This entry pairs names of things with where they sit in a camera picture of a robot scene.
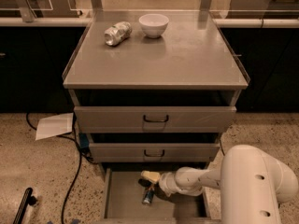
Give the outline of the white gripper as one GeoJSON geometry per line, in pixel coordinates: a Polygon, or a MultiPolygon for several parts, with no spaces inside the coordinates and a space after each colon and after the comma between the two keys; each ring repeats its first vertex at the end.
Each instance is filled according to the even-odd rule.
{"type": "MultiPolygon", "coordinates": [[[[159,182],[160,189],[165,193],[167,197],[178,192],[178,186],[175,181],[175,175],[173,173],[163,173],[160,175],[158,172],[142,171],[141,176],[148,180],[152,184],[159,182]]],[[[154,192],[155,186],[150,185],[145,187],[145,192],[154,192]]]]}

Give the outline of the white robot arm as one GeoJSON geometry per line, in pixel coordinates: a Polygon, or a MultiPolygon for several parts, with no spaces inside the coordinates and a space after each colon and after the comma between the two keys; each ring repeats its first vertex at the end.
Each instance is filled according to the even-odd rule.
{"type": "Polygon", "coordinates": [[[162,174],[143,171],[141,176],[166,196],[218,189],[222,224],[282,224],[278,206],[298,192],[298,178],[288,165],[249,145],[230,148],[219,169],[182,167],[162,174]]]}

